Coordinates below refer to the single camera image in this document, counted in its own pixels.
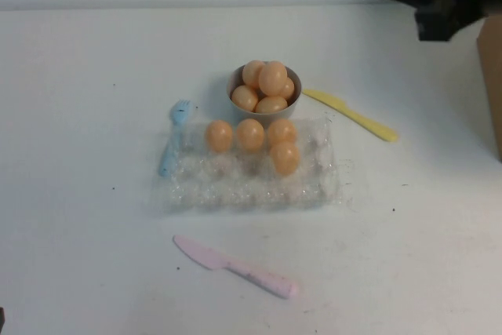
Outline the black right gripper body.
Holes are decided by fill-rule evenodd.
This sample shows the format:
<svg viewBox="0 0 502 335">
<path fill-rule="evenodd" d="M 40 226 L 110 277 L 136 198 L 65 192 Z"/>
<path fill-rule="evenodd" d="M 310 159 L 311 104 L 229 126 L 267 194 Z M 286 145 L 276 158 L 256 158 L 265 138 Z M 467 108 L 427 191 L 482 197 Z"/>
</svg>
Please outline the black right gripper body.
<svg viewBox="0 0 502 335">
<path fill-rule="evenodd" d="M 487 17 L 477 2 L 436 0 L 414 13 L 420 41 L 449 41 L 457 32 Z"/>
</svg>

